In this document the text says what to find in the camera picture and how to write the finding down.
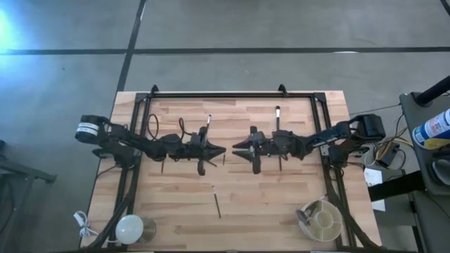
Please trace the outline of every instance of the white ball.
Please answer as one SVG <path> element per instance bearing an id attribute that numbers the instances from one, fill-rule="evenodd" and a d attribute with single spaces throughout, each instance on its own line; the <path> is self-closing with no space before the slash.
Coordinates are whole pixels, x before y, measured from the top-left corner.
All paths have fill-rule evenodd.
<path id="1" fill-rule="evenodd" d="M 130 214 L 120 219 L 115 227 L 115 235 L 123 244 L 135 243 L 143 232 L 143 222 L 139 216 Z"/>

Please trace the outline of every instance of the wooden table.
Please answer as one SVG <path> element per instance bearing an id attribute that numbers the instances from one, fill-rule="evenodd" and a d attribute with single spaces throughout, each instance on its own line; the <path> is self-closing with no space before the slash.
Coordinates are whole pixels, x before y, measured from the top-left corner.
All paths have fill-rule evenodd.
<path id="1" fill-rule="evenodd" d="M 130 123 L 135 94 L 117 94 L 112 122 Z M 326 91 L 326 97 L 332 124 L 349 119 L 342 91 Z M 129 249 L 335 249 L 334 242 L 307 239 L 295 216 L 296 209 L 326 193 L 317 150 L 303 161 L 292 157 L 283 161 L 283 171 L 278 170 L 277 157 L 263 157 L 262 172 L 258 175 L 252 173 L 251 164 L 231 154 L 231 146 L 244 141 L 252 125 L 271 136 L 276 127 L 276 105 L 281 107 L 282 129 L 305 136 L 315 133 L 311 104 L 305 98 L 152 99 L 150 113 L 159 118 L 159 137 L 181 133 L 180 116 L 184 118 L 187 131 L 198 131 L 211 114 L 208 137 L 212 144 L 226 147 L 225 164 L 222 165 L 223 156 L 218 156 L 212 160 L 218 167 L 205 164 L 206 176 L 199 176 L 197 161 L 167 159 L 161 174 L 161 163 L 143 155 L 134 213 L 154 219 L 157 233 L 151 242 L 130 245 Z M 323 129 L 325 124 L 320 116 Z M 150 129 L 155 130 L 154 120 Z M 99 171 L 111 166 L 112 160 L 103 160 Z M 96 231 L 101 231 L 113 213 L 119 177 L 117 169 L 96 181 L 89 208 L 91 227 Z M 352 215 L 371 240 L 380 245 L 363 171 L 360 167 L 348 166 L 344 180 Z M 217 192 L 221 219 L 212 186 Z M 81 246 L 92 240 L 94 237 L 83 239 Z"/>

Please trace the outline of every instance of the white cable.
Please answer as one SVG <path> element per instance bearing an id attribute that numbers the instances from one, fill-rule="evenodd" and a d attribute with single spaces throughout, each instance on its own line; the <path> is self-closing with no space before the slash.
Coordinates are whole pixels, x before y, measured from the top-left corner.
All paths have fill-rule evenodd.
<path id="1" fill-rule="evenodd" d="M 79 230 L 79 236 L 88 238 L 94 235 L 98 235 L 96 231 L 93 231 L 89 228 L 91 222 L 87 219 L 87 216 L 83 211 L 76 211 L 73 216 L 77 220 L 78 225 L 81 227 L 81 229 Z M 106 242 L 119 242 L 119 240 L 106 240 Z"/>

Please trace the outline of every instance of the stick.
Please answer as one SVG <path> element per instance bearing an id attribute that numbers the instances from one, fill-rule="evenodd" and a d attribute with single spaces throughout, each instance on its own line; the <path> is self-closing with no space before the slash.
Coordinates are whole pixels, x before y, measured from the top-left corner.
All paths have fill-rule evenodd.
<path id="1" fill-rule="evenodd" d="M 214 199 L 216 200 L 217 212 L 219 213 L 219 219 L 222 219 L 222 215 L 220 214 L 219 202 L 217 201 L 216 189 L 212 186 L 212 191 L 214 192 Z"/>

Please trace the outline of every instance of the gray floor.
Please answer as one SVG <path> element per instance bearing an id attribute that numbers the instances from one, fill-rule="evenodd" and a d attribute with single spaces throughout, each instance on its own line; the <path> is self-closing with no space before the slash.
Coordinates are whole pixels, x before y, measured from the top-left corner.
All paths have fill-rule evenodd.
<path id="1" fill-rule="evenodd" d="M 2 49 L 126 48 L 139 0 L 0 1 Z M 148 0 L 137 48 L 450 46 L 439 0 Z M 124 55 L 0 56 L 0 139 L 12 159 L 58 174 L 37 183 L 17 252 L 78 246 L 98 160 L 76 142 L 82 114 L 109 116 Z M 133 56 L 125 91 L 344 90 L 350 112 L 398 103 L 449 74 L 450 53 Z M 377 112 L 394 133 L 399 108 Z M 417 169 L 408 151 L 406 169 Z M 380 223 L 384 246 L 411 230 Z"/>

